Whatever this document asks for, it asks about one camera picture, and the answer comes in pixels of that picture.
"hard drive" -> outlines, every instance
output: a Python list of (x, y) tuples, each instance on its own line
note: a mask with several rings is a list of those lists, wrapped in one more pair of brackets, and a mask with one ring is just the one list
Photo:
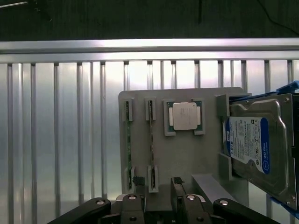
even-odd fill
[(294, 210), (298, 100), (294, 93), (249, 97), (231, 102), (224, 120), (224, 148), (233, 171)]

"gray fixture plate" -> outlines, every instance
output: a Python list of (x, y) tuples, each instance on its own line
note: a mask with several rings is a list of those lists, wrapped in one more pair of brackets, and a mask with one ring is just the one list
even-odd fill
[[(153, 121), (153, 145), (155, 165), (158, 168), (158, 193), (146, 193), (146, 210), (171, 210), (170, 178), (180, 176), (188, 190), (192, 187), (191, 174), (218, 174), (218, 153), (223, 149), (222, 122), (217, 117), (216, 97), (219, 95), (244, 95), (242, 88), (206, 88), (178, 90), (123, 91), (119, 94), (122, 191), (126, 188), (127, 149), (125, 122), (122, 119), (124, 101), (132, 100), (131, 158), (136, 176), (144, 176), (148, 185), (150, 165), (150, 131), (146, 120), (145, 98), (155, 98), (156, 120)], [(205, 134), (194, 135), (193, 130), (176, 131), (175, 136), (164, 134), (163, 100), (192, 102), (192, 98), (204, 101)]]

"dark background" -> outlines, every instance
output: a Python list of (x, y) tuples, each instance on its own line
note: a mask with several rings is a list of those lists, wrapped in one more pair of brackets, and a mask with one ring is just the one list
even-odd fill
[[(52, 22), (28, 6), (0, 9), (0, 41), (298, 37), (256, 0), (47, 0)], [(299, 32), (299, 0), (261, 0)]]

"metal fence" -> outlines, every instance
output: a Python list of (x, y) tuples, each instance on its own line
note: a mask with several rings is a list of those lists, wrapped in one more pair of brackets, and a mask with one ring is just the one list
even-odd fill
[[(122, 90), (259, 94), (298, 79), (299, 39), (0, 42), (1, 223), (44, 224), (121, 193)], [(249, 206), (295, 223), (251, 184)]]

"aluminum rail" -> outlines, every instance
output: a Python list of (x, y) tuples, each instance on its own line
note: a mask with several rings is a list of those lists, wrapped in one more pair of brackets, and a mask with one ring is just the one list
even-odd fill
[(299, 50), (299, 38), (0, 42), (0, 54)]

